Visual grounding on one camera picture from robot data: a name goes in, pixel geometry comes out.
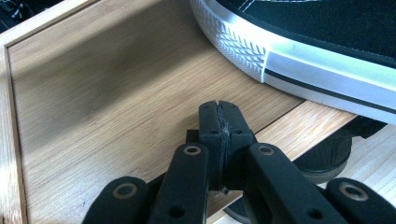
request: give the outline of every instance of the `wooden tray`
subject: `wooden tray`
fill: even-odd
[[[5,223],[79,223],[114,178],[162,174],[207,101],[239,105],[291,160],[354,118],[243,74],[187,1],[66,0],[0,44]],[[239,196],[212,193],[209,215]]]

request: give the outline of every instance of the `sneaker sole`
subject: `sneaker sole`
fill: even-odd
[[[207,38],[261,83],[320,104],[396,124],[396,70],[263,30],[215,0],[190,0]]]

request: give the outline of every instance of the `circular hole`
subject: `circular hole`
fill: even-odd
[[[323,214],[317,208],[309,208],[306,213],[314,219],[323,219]]]
[[[345,196],[352,200],[363,202],[369,199],[367,193],[361,188],[356,187],[355,185],[343,182],[341,183],[339,189]]]
[[[266,156],[271,156],[272,154],[274,154],[274,150],[270,147],[261,146],[259,147],[259,151]]]
[[[180,206],[173,206],[170,210],[169,210],[169,216],[173,217],[173,218],[180,218],[184,216],[184,209]]]
[[[198,149],[196,147],[189,147],[189,148],[187,148],[187,151],[190,153],[195,153],[198,151]]]
[[[355,197],[361,197],[361,192],[358,191],[357,189],[353,189],[351,187],[346,187],[346,192],[349,194],[355,196]]]
[[[113,197],[119,200],[129,199],[137,192],[137,186],[132,183],[120,184],[113,190]]]
[[[189,156],[195,156],[201,153],[201,149],[198,147],[186,147],[184,153]]]

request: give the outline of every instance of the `wooden frame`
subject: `wooden frame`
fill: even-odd
[[[12,78],[9,71],[7,48],[34,35],[52,24],[94,4],[94,0],[68,0],[23,22],[0,35],[0,167],[1,188],[0,215],[5,223],[27,223],[24,185],[22,180],[19,135],[14,108]],[[281,117],[257,133],[258,140],[276,144],[289,156],[296,159],[320,140],[336,131],[354,118],[347,112],[304,102],[286,116]],[[240,197],[239,193],[229,197],[211,197],[209,215],[213,215],[225,204]]]

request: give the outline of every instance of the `black canvas upper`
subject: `black canvas upper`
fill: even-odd
[[[396,68],[396,0],[217,0],[272,33]]]

